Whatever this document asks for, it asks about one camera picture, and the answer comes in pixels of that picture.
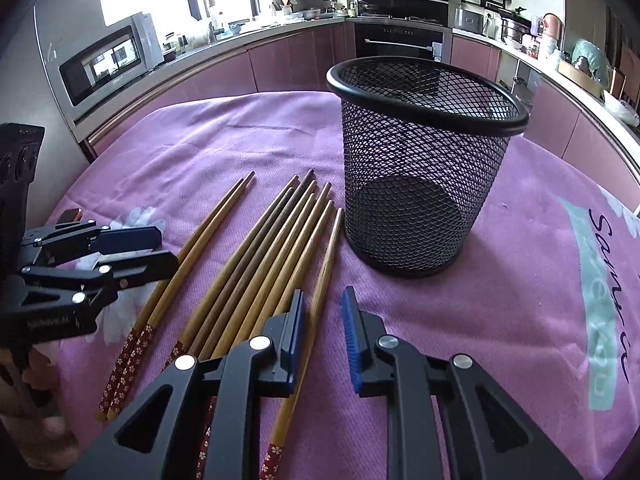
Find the left human hand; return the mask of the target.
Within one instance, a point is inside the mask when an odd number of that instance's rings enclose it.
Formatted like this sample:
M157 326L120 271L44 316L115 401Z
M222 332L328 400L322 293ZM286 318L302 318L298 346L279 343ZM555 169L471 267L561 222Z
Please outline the left human hand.
M58 409L58 343L32 347L22 372L1 351L1 428L29 469L59 476L77 460L79 445Z

